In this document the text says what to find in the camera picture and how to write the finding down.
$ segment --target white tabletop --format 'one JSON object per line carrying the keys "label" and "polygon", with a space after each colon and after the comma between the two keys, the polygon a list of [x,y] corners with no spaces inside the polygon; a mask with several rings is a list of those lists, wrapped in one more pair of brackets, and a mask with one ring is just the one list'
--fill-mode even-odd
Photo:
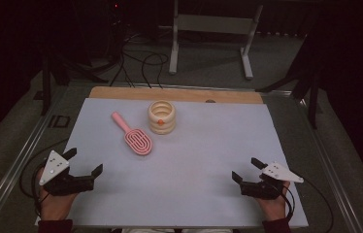
{"label": "white tabletop", "polygon": [[[85,176],[103,163],[93,191],[81,193],[69,215],[75,225],[97,227],[242,228],[260,226],[257,203],[242,196],[232,171],[259,182],[261,171],[250,160],[287,166],[266,105],[172,103],[175,130],[149,131],[152,101],[86,99],[66,150],[71,175]],[[111,119],[119,112],[131,128],[151,137],[149,155],[136,155],[124,132]],[[307,226],[297,190],[290,226]]]}

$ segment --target wire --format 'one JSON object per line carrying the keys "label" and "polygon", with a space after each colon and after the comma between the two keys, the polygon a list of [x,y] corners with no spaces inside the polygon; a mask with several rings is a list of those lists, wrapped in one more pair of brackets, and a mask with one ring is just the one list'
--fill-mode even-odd
{"label": "wire", "polygon": [[329,209],[329,212],[330,212],[330,226],[327,228],[327,230],[325,231],[326,233],[330,232],[333,228],[333,225],[334,225],[334,214],[333,214],[333,211],[332,211],[332,208],[330,206],[330,203],[329,201],[326,199],[326,197],[324,196],[324,194],[312,183],[310,182],[308,179],[300,176],[298,173],[296,173],[295,171],[293,170],[290,170],[292,173],[296,174],[297,176],[303,178],[303,180],[305,180],[312,188],[314,188],[317,193],[321,196],[321,198],[324,200],[324,202],[326,203],[327,205],[327,208]]}
{"label": "wire", "polygon": [[132,56],[132,55],[130,55],[130,54],[128,54],[128,53],[126,53],[126,52],[124,52],[123,54],[124,55],[126,55],[126,56],[128,56],[128,57],[130,57],[130,58],[132,58],[132,59],[134,59],[134,60],[136,60],[136,61],[139,61],[139,62],[145,62],[146,63],[146,65],[152,65],[152,66],[154,66],[154,65],[164,65],[164,64],[166,64],[167,63],[167,61],[169,60],[169,57],[166,55],[166,54],[164,54],[164,53],[157,53],[157,52],[154,52],[154,51],[149,51],[149,50],[124,50],[124,51],[138,51],[138,52],[149,52],[149,53],[152,53],[152,54],[154,54],[154,55],[158,55],[158,56],[164,56],[166,59],[165,60],[162,60],[161,62],[159,62],[159,63],[148,63],[148,62],[145,62],[144,60],[141,60],[141,59],[139,59],[139,58],[137,58],[137,57],[134,57],[134,56]]}
{"label": "wire", "polygon": [[285,203],[288,206],[288,213],[287,213],[287,220],[290,221],[291,218],[293,217],[293,212],[294,212],[294,197],[293,197],[293,193],[290,192],[292,198],[293,198],[293,206],[291,206],[290,201],[287,199],[287,197],[282,193],[282,189],[285,187],[284,185],[281,186],[281,190],[278,190],[273,184],[268,183],[265,181],[265,184],[267,184],[268,186],[272,187],[285,201]]}
{"label": "wire", "polygon": [[130,77],[127,74],[126,69],[123,67],[123,71],[124,71],[124,78],[127,81],[127,83],[129,84],[130,87],[135,87],[135,85],[133,84],[133,82],[131,81]]}
{"label": "wire", "polygon": [[110,82],[109,86],[112,86],[113,83],[115,82],[115,80],[117,79],[118,75],[120,74],[121,70],[123,69],[124,66],[124,57],[123,54],[120,55],[120,68],[118,69],[118,71],[115,73],[115,76],[113,77],[112,81]]}
{"label": "wire", "polygon": [[33,155],[31,155],[31,157],[27,160],[26,164],[24,165],[24,167],[22,168],[21,170],[21,173],[20,173],[20,176],[18,177],[18,187],[20,189],[20,191],[27,197],[29,198],[32,198],[33,201],[34,201],[34,207],[35,207],[35,212],[36,212],[36,215],[37,216],[40,216],[40,211],[41,211],[41,202],[44,201],[46,199],[46,197],[40,201],[40,196],[39,194],[37,194],[37,191],[36,191],[36,182],[37,182],[37,173],[39,172],[39,170],[41,168],[43,168],[45,165],[46,165],[46,160],[44,160],[43,162],[41,162],[35,169],[34,169],[34,172],[33,172],[33,175],[32,175],[32,178],[30,180],[30,192],[31,193],[28,193],[24,187],[23,187],[23,184],[22,184],[22,181],[23,181],[23,176],[24,176],[24,172],[27,168],[27,166],[31,163],[31,161],[33,161],[34,158],[36,158],[38,155],[42,154],[44,151],[50,149],[50,148],[53,148],[59,144],[62,144],[64,142],[66,142],[69,138],[66,138],[66,139],[63,139],[59,142],[56,142],[54,144],[51,144],[50,146],[48,147],[45,147],[41,150],[39,150],[38,152],[34,153]]}
{"label": "wire", "polygon": [[145,75],[145,65],[147,64],[146,63],[146,61],[150,58],[150,57],[152,57],[152,56],[158,56],[158,58],[160,58],[160,60],[161,60],[161,66],[160,66],[160,71],[158,72],[158,74],[157,74],[157,78],[156,78],[156,80],[157,80],[157,84],[160,86],[160,88],[163,88],[163,86],[161,86],[161,84],[160,84],[160,80],[159,80],[159,78],[160,78],[160,74],[161,74],[161,71],[163,70],[163,59],[161,58],[161,56],[160,56],[160,54],[158,54],[158,53],[154,53],[154,54],[151,54],[151,55],[149,55],[149,56],[147,56],[146,58],[145,58],[145,60],[143,61],[143,64],[142,64],[142,75],[143,75],[143,78],[145,79],[145,81],[147,82],[147,83],[149,83],[149,81],[148,81],[148,78],[146,77],[146,75]]}
{"label": "wire", "polygon": [[42,200],[40,200],[40,204],[42,204],[46,200],[46,198],[48,198],[49,195],[50,194],[48,193]]}
{"label": "wire", "polygon": [[20,176],[18,177],[18,187],[20,188],[21,192],[26,195],[27,197],[33,197],[33,194],[30,194],[28,193],[27,191],[25,191],[25,189],[23,188],[23,185],[22,185],[22,180],[23,180],[23,176],[24,176],[24,172],[27,168],[27,166],[31,163],[31,161],[33,161],[34,158],[36,158],[38,155],[40,155],[41,153],[43,153],[44,151],[50,149],[50,148],[53,148],[59,144],[62,144],[64,142],[66,142],[67,140],[69,140],[69,138],[66,138],[66,139],[63,139],[59,142],[56,142],[54,144],[51,144],[50,146],[46,147],[46,148],[43,148],[39,151],[37,151],[36,153],[34,153],[33,155],[31,155],[31,157],[27,160],[26,164],[24,165],[24,167],[22,168],[21,170],[21,173],[20,173]]}
{"label": "wire", "polygon": [[296,202],[294,201],[294,196],[293,196],[293,193],[290,191],[290,189],[288,189],[288,187],[286,187],[286,186],[283,186],[286,190],[287,190],[287,192],[288,193],[290,193],[290,195],[291,195],[291,199],[292,199],[292,202],[293,202],[293,210],[292,210],[292,212],[294,213],[294,210],[296,209]]}

